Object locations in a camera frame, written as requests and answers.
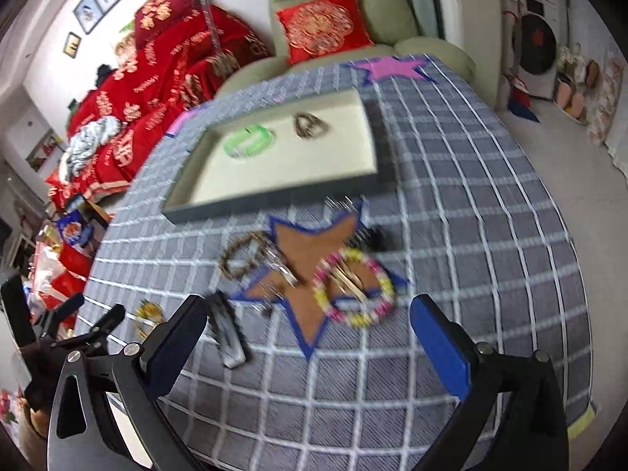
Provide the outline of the black scalloped hair clip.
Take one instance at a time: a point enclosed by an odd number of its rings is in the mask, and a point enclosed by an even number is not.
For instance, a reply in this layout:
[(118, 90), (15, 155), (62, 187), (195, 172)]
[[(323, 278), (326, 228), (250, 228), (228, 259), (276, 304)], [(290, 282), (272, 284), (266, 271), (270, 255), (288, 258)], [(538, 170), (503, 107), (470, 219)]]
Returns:
[(250, 360), (250, 352), (227, 296), (217, 290), (209, 294), (204, 303), (224, 367), (234, 370), (245, 365)]

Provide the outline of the beige hair clip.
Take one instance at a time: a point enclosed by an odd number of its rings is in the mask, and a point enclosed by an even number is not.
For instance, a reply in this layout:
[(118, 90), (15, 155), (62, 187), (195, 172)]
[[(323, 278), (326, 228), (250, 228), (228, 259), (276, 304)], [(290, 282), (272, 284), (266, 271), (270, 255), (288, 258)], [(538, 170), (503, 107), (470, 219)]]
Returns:
[(367, 302), (367, 294), (363, 289), (362, 281), (345, 263), (339, 261), (330, 270), (330, 276), (346, 296), (351, 296), (361, 303)]

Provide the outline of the small black claw clip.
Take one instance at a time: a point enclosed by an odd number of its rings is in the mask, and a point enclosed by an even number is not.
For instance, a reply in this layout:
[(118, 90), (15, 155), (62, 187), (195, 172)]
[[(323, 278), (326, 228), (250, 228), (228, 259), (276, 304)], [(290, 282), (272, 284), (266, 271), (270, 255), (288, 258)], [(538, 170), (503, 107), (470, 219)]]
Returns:
[(379, 226), (360, 226), (347, 240), (347, 246), (364, 252), (381, 253), (389, 248), (389, 240)]

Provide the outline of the silver charm with ring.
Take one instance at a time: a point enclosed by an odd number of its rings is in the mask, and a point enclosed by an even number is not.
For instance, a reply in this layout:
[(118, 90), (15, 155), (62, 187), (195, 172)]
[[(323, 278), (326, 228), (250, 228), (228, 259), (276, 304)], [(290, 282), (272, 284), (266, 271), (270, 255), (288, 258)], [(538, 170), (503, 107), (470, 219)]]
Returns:
[(261, 282), (260, 286), (263, 301), (257, 307), (257, 311), (262, 317), (269, 319), (274, 312), (275, 304), (283, 299), (283, 293), (275, 282)]

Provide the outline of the green plastic bangle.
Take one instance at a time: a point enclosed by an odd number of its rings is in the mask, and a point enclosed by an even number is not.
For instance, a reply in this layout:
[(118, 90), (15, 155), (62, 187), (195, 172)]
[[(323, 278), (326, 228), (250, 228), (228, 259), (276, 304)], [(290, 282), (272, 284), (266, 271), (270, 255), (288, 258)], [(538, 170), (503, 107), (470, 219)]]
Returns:
[(223, 148), (231, 159), (249, 159), (265, 152), (274, 141), (274, 132), (266, 126), (254, 124), (229, 134)]

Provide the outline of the grey jewelry tray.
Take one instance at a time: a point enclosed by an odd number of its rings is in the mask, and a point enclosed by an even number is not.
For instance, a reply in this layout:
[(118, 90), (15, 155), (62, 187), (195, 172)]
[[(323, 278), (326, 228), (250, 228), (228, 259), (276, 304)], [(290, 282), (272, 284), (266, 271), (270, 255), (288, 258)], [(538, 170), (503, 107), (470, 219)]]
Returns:
[[(227, 136), (260, 124), (272, 146), (249, 159), (224, 152)], [(369, 194), (378, 187), (374, 126), (352, 89), (259, 108), (210, 123), (188, 146), (161, 207), (175, 225)]]

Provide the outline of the grey white blanket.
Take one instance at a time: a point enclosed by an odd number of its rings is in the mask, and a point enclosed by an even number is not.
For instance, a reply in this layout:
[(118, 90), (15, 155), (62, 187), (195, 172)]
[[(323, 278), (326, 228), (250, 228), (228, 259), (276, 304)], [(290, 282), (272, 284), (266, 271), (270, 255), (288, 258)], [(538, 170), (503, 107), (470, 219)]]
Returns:
[(124, 125), (113, 116), (101, 117), (87, 123), (70, 138), (69, 144), (58, 164), (58, 178), (68, 184), (77, 177), (96, 155), (100, 147), (108, 144), (122, 130)]

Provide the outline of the grey checked tablecloth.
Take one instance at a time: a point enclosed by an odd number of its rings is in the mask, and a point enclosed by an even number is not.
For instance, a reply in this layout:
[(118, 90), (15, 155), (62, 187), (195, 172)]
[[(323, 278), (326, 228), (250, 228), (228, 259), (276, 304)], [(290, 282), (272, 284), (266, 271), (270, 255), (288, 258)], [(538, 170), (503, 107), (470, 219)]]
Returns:
[(135, 310), (166, 314), (190, 294), (234, 285), (219, 272), (230, 241), (272, 218), (317, 237), (338, 214), (325, 201), (173, 225), (161, 212), (178, 168), (213, 123), (356, 89), (377, 146), (381, 187), (361, 219), (382, 228), (382, 265), (403, 278), (390, 318), (356, 330), (327, 323), (311, 357), (288, 311), (236, 312), (252, 358), (235, 370), (204, 336), (162, 405), (197, 456), (230, 470), (408, 470), (456, 407), (409, 324), (429, 294), (471, 338), (500, 352), (545, 351), (568, 421), (590, 408), (592, 343), (577, 255), (557, 204), (498, 117), (442, 62), (423, 79), (364, 83), (345, 65), (283, 75), (200, 108), (157, 145), (126, 193), (95, 258), (79, 312), (85, 332), (114, 304), (137, 337)]

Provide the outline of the brown star mat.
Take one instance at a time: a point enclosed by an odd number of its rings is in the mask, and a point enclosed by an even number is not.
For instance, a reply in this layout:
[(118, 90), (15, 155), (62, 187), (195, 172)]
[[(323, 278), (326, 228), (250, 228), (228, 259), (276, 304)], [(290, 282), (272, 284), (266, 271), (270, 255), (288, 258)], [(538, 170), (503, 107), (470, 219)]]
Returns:
[[(343, 210), (330, 225), (319, 228), (306, 228), (276, 216), (268, 222), (269, 240), (285, 256), (299, 284), (290, 286), (278, 271), (264, 265), (231, 299), (260, 305), (260, 283), (275, 282), (283, 293), (283, 299), (276, 304), (283, 307), (306, 360), (314, 354), (329, 323), (366, 329), (393, 312), (397, 291), (407, 285), (407, 280), (385, 268), (371, 252), (347, 246), (356, 229), (366, 226), (362, 207)], [(366, 303), (346, 296), (335, 284), (330, 270), (339, 261), (345, 261), (359, 276), (367, 294)]]

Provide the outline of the pink star sticker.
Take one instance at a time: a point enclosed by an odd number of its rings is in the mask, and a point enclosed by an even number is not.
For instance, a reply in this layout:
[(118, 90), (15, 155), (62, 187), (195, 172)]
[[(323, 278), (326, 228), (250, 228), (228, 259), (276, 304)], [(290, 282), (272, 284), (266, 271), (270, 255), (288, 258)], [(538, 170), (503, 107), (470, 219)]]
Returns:
[(364, 73), (363, 86), (371, 86), (390, 78), (425, 81), (435, 84), (436, 81), (423, 71), (427, 63), (428, 57), (377, 57), (344, 63), (343, 67), (362, 71)]
[(193, 119), (196, 115), (203, 112), (203, 108), (201, 106), (197, 106), (197, 108), (192, 108), (191, 110), (185, 111), (181, 113), (175, 121), (169, 126), (168, 131), (165, 133), (166, 136), (170, 138), (175, 138), (181, 132), (183, 126), (186, 125), (187, 121)]

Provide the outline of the slippers rack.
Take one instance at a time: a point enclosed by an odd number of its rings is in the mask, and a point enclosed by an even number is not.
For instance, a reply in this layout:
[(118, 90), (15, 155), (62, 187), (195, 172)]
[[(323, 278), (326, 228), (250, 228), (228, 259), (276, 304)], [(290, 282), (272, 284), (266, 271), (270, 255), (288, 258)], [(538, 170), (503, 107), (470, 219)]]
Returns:
[(591, 103), (601, 66), (593, 58), (580, 53), (580, 44), (574, 50), (560, 45), (557, 50), (556, 79), (552, 100), (567, 117), (586, 124), (586, 108)]

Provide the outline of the pink star sticker right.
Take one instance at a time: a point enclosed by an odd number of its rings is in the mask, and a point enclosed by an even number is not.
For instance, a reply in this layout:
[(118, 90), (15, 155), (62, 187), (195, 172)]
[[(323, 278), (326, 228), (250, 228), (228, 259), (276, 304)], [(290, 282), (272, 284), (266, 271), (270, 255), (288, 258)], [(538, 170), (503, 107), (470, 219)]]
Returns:
[(344, 63), (343, 67), (362, 71), (364, 73), (363, 86), (371, 86), (390, 78), (425, 81), (435, 84), (436, 81), (423, 71), (427, 63), (428, 57), (377, 57)]

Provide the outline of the dark red pillow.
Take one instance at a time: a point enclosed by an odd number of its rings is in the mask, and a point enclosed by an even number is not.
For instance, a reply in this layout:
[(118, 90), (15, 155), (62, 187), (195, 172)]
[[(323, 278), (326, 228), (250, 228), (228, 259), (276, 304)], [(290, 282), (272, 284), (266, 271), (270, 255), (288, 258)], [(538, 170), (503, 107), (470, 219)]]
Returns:
[(200, 0), (147, 0), (134, 15), (134, 38), (137, 49), (180, 21), (196, 16)]

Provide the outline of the lower washing machine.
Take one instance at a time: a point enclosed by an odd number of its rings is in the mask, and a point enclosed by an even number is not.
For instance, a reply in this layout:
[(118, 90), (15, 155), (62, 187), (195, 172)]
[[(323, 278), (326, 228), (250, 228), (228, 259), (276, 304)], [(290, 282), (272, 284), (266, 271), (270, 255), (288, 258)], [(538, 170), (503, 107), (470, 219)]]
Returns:
[(534, 98), (552, 98), (559, 46), (566, 41), (564, 0), (501, 0), (504, 60)]

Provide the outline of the red embroidered cushion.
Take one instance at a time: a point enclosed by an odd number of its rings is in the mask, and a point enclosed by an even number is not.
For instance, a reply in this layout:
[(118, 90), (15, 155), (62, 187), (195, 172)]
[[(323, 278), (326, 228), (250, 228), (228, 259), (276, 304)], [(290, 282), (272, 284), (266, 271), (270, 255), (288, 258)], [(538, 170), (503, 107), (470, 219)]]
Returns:
[(341, 52), (374, 46), (359, 0), (312, 0), (277, 11), (294, 66)]

